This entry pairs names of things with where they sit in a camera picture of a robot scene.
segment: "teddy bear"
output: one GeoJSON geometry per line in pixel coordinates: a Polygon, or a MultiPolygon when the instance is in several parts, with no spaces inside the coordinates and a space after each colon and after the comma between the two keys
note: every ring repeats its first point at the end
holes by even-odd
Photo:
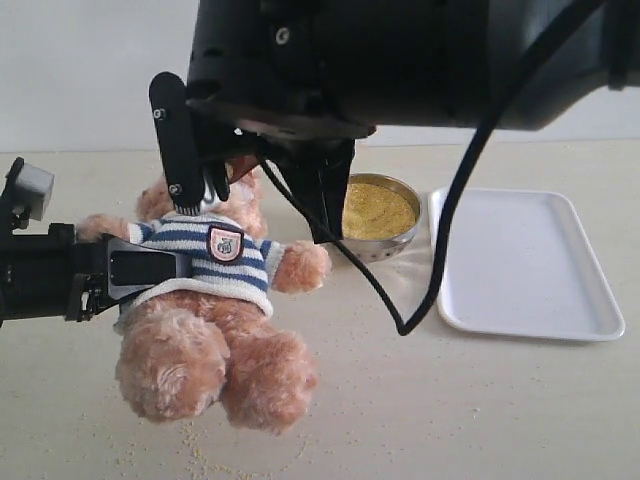
{"type": "Polygon", "coordinates": [[[193,278],[129,300],[114,325],[122,336],[115,378],[139,417],[166,423],[221,404],[232,426],[280,435],[306,414],[316,361],[299,334],[271,323],[267,292],[316,290],[331,260],[312,241],[266,239],[262,198],[253,170],[231,185],[227,202],[185,217],[161,176],[138,197],[137,222],[95,214],[77,225],[79,241],[110,234],[192,256],[193,278]]]}

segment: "beige table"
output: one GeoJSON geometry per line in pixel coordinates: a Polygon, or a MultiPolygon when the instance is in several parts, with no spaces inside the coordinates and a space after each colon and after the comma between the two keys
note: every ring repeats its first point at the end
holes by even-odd
{"type": "MultiPolygon", "coordinates": [[[[449,183],[462,152],[363,148],[354,170],[426,193],[449,183]]],[[[57,175],[49,222],[96,211],[131,216],[138,192],[160,173],[153,153],[26,158],[57,175]]],[[[13,156],[0,160],[6,171],[13,156]]],[[[339,264],[312,296],[274,296],[277,322],[304,334],[322,375],[309,417],[274,439],[229,428],[215,407],[192,424],[140,422],[113,380],[115,312],[86,324],[5,323],[0,478],[640,478],[640,142],[492,146],[472,184],[573,200],[625,314],[621,340],[479,338],[435,314],[401,338],[366,281],[339,264]]],[[[275,238],[307,237],[304,222],[268,192],[275,238]]],[[[373,268],[385,285],[397,282],[390,294],[405,313],[426,286],[427,238],[425,230],[402,258],[373,268]]]]}

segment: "black wire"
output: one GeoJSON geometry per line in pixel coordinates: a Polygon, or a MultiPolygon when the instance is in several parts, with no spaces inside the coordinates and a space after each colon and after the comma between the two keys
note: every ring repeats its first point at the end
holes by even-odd
{"type": "Polygon", "coordinates": [[[473,173],[482,151],[484,150],[493,131],[498,127],[500,118],[508,110],[511,103],[520,94],[529,80],[537,73],[537,71],[551,58],[556,51],[582,26],[582,24],[598,9],[606,0],[576,0],[566,6],[560,14],[558,14],[549,24],[544,32],[536,39],[536,41],[527,49],[520,63],[520,67],[514,76],[511,85],[494,104],[489,108],[486,117],[480,122],[476,132],[471,140],[467,151],[465,152],[458,170],[451,182],[451,187],[445,199],[438,222],[438,233],[436,245],[434,249],[433,269],[431,271],[431,280],[424,299],[405,323],[397,308],[389,298],[382,285],[377,281],[367,267],[358,259],[335,235],[324,226],[324,224],[316,219],[301,205],[286,187],[280,182],[273,170],[267,164],[265,158],[258,158],[265,174],[274,184],[276,189],[287,199],[289,203],[317,228],[321,229],[330,239],[340,252],[360,270],[365,278],[371,283],[374,290],[378,293],[385,306],[389,310],[395,324],[396,330],[400,336],[410,334],[426,317],[433,305],[435,304],[442,278],[444,276],[444,268],[446,263],[447,248],[449,235],[451,232],[451,224],[455,210],[460,201],[460,197],[464,192],[464,188],[473,173]]]}

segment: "round metal container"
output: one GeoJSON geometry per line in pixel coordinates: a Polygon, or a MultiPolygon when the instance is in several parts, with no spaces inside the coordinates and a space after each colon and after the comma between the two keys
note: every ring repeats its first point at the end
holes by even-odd
{"type": "Polygon", "coordinates": [[[409,230],[394,237],[382,240],[360,240],[357,238],[345,237],[343,240],[344,245],[364,263],[378,262],[398,255],[411,243],[416,235],[423,210],[420,196],[411,187],[400,180],[375,173],[353,174],[349,177],[349,183],[367,183],[370,185],[377,185],[399,194],[413,209],[413,213],[416,216],[416,222],[409,230]]]}

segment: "striped sweater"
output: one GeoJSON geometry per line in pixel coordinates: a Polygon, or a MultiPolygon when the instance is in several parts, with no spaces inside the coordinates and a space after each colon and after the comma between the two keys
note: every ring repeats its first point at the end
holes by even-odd
{"type": "Polygon", "coordinates": [[[158,295],[191,290],[256,304],[267,317],[273,306],[268,289],[285,247],[253,239],[227,217],[168,215],[150,223],[130,223],[130,242],[192,258],[192,278],[173,278],[136,297],[134,307],[158,295]]]}

